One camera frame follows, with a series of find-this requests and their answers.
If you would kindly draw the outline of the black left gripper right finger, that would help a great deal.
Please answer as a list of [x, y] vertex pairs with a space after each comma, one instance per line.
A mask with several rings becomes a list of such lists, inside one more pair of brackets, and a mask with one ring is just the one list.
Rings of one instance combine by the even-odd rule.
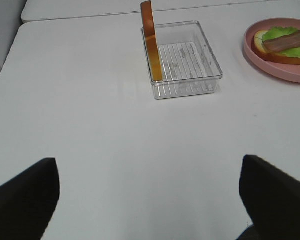
[[239, 195], [252, 220], [240, 240], [300, 240], [300, 181], [256, 155], [245, 155]]

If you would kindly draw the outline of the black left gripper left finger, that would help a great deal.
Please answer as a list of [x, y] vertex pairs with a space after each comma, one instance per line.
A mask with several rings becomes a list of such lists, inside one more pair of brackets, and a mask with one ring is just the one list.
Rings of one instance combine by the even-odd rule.
[[0, 240], [40, 240], [60, 198], [55, 158], [44, 158], [0, 186]]

